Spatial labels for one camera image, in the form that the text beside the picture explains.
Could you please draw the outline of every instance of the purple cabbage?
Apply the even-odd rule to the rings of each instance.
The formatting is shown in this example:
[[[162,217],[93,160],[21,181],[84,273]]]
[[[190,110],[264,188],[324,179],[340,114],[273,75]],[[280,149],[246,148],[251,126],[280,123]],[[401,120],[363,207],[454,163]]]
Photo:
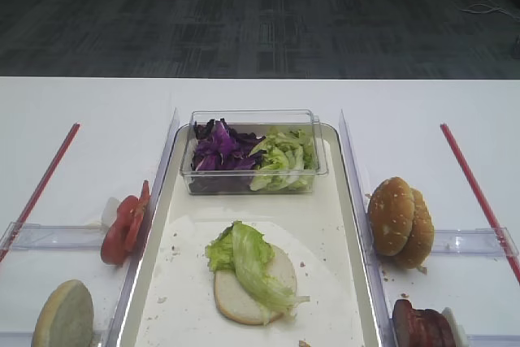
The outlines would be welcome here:
[[[224,118],[210,120],[206,125],[194,124],[198,139],[193,154],[195,171],[252,170],[262,161],[263,151],[249,156],[251,150],[265,137],[254,133],[238,133],[229,128]]]

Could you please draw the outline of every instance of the clear plastic container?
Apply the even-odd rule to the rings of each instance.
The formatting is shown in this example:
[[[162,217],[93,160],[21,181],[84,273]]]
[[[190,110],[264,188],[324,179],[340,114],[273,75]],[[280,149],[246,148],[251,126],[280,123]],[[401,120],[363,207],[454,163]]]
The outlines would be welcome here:
[[[303,169],[286,168],[265,171],[258,169],[258,164],[264,158],[264,154],[257,159],[251,169],[229,169],[228,167],[234,167],[234,163],[226,164],[225,158],[231,158],[231,154],[223,157],[219,150],[212,153],[213,158],[218,160],[219,167],[211,171],[203,171],[200,167],[204,152],[195,155],[201,140],[204,140],[204,137],[207,139],[207,134],[201,135],[201,130],[209,121],[214,120],[210,132],[213,136],[217,127],[220,126],[217,121],[221,121],[221,119],[224,119],[232,136],[235,135],[233,130],[241,134],[253,132],[257,138],[273,134],[274,129],[289,136],[289,132],[304,132],[308,142],[304,145],[305,155],[310,155],[310,158],[307,159]],[[216,146],[218,142],[213,141],[211,144]],[[234,148],[237,154],[241,153],[236,145]],[[241,158],[250,156],[247,149],[242,152]],[[328,172],[324,156],[321,125],[319,119],[311,111],[194,111],[189,123],[188,140],[180,166],[180,174],[191,194],[311,193],[314,189],[316,175]]]

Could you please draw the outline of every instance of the white table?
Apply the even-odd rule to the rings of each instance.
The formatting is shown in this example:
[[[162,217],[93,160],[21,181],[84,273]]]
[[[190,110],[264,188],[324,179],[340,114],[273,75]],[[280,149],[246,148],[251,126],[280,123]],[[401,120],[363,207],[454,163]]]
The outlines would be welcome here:
[[[422,190],[436,228],[488,228],[440,131],[447,123],[520,243],[519,103],[514,80],[0,78],[0,230],[18,218],[75,122],[80,131],[31,223],[91,223],[107,196],[137,193],[154,178],[174,107],[181,124],[195,110],[309,108],[336,128],[344,111],[366,188],[401,176]]]

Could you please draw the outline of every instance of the bun slice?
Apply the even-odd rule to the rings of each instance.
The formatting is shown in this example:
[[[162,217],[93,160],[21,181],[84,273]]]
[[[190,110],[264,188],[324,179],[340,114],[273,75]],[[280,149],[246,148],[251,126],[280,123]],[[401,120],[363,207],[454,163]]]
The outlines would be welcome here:
[[[79,280],[54,290],[40,312],[32,347],[89,347],[93,337],[93,303]]]
[[[267,273],[280,283],[297,291],[294,266],[288,255],[276,245],[271,245],[275,256],[267,266]],[[258,303],[242,288],[233,271],[216,271],[214,274],[214,299],[219,309],[228,319],[246,325],[263,325],[262,310]],[[269,323],[282,317],[282,313],[272,312]]]
[[[412,189],[401,178],[385,180],[374,191],[368,216],[379,254],[393,256],[401,252],[412,230],[414,210]]]
[[[431,252],[435,236],[431,216],[428,212],[423,195],[412,189],[414,195],[414,221],[408,241],[402,251],[394,257],[396,263],[403,268],[416,268],[423,264]]]

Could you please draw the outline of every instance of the white tray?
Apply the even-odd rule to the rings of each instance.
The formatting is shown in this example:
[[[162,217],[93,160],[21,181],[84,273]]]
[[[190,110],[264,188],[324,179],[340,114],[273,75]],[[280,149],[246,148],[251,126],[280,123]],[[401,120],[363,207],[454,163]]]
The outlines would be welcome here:
[[[177,134],[121,345],[378,345],[336,130],[323,126],[329,174],[298,195],[190,196],[179,175],[186,134]],[[293,323],[241,326],[216,310],[204,247],[236,219],[291,258],[298,293],[311,296]]]

